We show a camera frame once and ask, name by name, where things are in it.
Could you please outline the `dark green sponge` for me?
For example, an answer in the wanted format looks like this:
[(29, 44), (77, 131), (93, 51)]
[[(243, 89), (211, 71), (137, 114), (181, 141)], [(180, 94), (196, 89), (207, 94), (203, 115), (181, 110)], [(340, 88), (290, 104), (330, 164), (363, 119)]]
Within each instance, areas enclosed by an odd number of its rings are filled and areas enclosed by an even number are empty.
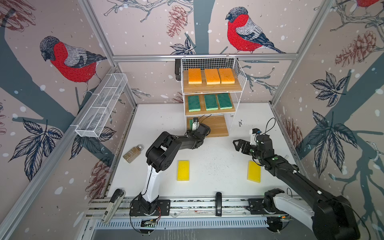
[(207, 111), (215, 111), (218, 110), (217, 97), (215, 94), (204, 95), (205, 106)]
[(233, 108), (229, 93), (217, 94), (217, 99), (221, 110), (229, 110)]
[(188, 107), (189, 112), (201, 111), (200, 98), (199, 96), (188, 96)]

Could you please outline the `orange sponge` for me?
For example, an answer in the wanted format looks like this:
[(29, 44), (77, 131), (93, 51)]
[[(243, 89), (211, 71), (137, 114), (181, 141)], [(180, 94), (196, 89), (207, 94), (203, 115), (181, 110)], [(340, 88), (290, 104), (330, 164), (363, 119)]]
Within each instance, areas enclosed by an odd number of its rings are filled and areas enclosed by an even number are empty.
[(219, 85), (221, 83), (221, 79), (217, 69), (205, 69), (204, 72), (207, 85)]
[(188, 83), (189, 85), (202, 84), (201, 69), (188, 69)]
[(235, 77), (232, 69), (230, 68), (219, 69), (218, 72), (219, 72), (221, 84), (231, 85), (235, 83)]

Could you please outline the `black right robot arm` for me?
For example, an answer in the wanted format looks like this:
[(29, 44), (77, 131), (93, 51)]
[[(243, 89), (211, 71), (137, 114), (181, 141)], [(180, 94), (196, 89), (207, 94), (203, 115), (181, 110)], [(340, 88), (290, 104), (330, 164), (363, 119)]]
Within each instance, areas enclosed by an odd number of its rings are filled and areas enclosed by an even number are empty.
[(297, 201), (283, 190), (265, 192), (263, 209), (268, 214), (284, 212), (307, 226), (318, 240), (358, 240), (360, 230), (350, 202), (321, 189), (299, 173), (296, 165), (276, 155), (268, 135), (257, 135), (253, 145), (234, 140), (236, 151), (249, 155), (272, 176), (280, 179), (303, 201)]

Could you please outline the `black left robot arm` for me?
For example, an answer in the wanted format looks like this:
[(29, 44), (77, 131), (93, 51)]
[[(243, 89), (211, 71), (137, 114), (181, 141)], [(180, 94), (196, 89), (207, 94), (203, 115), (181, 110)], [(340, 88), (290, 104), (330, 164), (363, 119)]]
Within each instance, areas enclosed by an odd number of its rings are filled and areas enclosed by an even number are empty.
[(211, 128), (200, 124), (194, 131), (187, 131), (183, 136), (162, 132), (146, 152), (148, 174), (143, 190), (138, 195), (138, 201), (146, 214), (152, 214), (157, 208), (160, 187), (160, 172), (167, 170), (179, 150), (194, 150), (199, 148), (205, 137), (211, 133)]

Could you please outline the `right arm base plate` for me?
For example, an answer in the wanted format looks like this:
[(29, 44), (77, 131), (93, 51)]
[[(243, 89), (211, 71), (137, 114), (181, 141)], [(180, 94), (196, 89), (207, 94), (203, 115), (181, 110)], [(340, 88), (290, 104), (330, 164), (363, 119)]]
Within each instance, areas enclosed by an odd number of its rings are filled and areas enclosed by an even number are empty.
[(251, 215), (271, 215), (273, 213), (265, 210), (264, 199), (262, 198), (252, 198), (248, 199), (248, 206), (246, 209), (251, 213)]

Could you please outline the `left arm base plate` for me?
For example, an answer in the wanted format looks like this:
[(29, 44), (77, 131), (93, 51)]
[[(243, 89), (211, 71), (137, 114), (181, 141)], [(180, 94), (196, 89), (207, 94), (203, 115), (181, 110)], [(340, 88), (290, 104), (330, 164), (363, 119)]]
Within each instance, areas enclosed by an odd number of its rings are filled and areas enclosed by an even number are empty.
[(171, 201), (157, 200), (149, 203), (145, 200), (134, 200), (131, 204), (130, 216), (168, 216), (170, 214)]

